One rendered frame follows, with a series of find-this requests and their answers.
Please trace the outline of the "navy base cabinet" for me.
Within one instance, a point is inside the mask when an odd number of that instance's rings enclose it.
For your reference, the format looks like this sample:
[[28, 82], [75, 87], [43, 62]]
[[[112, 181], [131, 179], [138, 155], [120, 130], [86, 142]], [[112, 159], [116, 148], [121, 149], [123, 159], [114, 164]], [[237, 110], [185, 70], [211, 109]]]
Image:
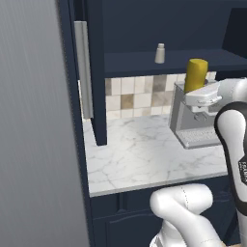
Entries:
[[[240, 243], [236, 211], [227, 176], [194, 180], [205, 184], [213, 194], [213, 205], [206, 217], [226, 245]], [[95, 247], [150, 247], [162, 220], [150, 208], [151, 193], [159, 187], [93, 197]]]

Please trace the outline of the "grey coffee machine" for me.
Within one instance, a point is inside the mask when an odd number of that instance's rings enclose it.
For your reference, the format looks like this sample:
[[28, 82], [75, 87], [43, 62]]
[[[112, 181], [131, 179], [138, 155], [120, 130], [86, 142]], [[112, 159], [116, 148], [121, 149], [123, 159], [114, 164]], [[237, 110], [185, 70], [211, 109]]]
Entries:
[[206, 112], [193, 113], [184, 102], [183, 82], [175, 84], [170, 128], [185, 149], [198, 149], [220, 145], [214, 131], [215, 116]]

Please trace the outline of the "navy cabinet door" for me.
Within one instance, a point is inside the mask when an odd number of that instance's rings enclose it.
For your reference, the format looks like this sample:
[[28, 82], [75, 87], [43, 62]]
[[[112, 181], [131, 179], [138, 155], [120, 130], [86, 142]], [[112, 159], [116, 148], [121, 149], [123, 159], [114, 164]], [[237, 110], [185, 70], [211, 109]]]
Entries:
[[107, 144], [102, 0], [87, 0], [90, 65], [96, 144]]
[[222, 47], [247, 59], [247, 8], [233, 8]]

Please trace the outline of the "grey fridge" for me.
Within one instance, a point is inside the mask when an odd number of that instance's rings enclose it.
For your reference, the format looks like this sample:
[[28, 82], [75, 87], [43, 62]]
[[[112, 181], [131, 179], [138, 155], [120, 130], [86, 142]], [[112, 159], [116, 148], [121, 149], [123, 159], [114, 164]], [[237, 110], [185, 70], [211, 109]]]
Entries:
[[0, 0], [0, 247], [89, 247], [65, 0]]

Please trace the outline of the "grey shaker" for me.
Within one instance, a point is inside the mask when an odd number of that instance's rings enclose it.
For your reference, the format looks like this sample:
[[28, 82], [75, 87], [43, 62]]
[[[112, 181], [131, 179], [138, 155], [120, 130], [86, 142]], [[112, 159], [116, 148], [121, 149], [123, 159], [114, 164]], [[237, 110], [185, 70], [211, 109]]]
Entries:
[[165, 62], [165, 45], [163, 43], [157, 46], [154, 61], [157, 64], [163, 64]]

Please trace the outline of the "navy wall cabinet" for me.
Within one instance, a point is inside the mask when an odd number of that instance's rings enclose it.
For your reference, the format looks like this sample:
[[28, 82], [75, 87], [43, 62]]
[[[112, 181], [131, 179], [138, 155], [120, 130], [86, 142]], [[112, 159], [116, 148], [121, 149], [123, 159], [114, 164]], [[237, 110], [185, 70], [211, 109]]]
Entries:
[[[70, 2], [88, 24], [87, 0]], [[233, 8], [247, 0], [102, 0], [104, 77], [184, 73], [191, 58], [220, 78], [247, 76], [247, 59], [222, 47]], [[163, 64], [154, 61], [160, 43]]]

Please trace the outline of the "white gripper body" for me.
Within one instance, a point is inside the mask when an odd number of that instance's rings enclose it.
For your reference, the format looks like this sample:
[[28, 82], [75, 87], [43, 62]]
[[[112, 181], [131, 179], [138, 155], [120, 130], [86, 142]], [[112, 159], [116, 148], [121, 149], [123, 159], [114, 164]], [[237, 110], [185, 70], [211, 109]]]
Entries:
[[214, 82], [198, 90], [189, 92], [184, 96], [185, 103], [188, 106], [197, 107], [207, 107], [215, 104], [222, 99], [222, 97], [218, 95], [219, 86], [219, 82]]

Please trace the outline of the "yellow mustard bottle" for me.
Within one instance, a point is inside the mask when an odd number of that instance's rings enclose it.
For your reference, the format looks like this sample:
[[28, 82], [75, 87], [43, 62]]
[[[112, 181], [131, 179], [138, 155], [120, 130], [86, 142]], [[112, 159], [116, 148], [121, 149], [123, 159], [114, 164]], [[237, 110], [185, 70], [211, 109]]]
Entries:
[[190, 59], [187, 63], [184, 92], [189, 93], [202, 88], [205, 84], [207, 70], [208, 61], [197, 58]]

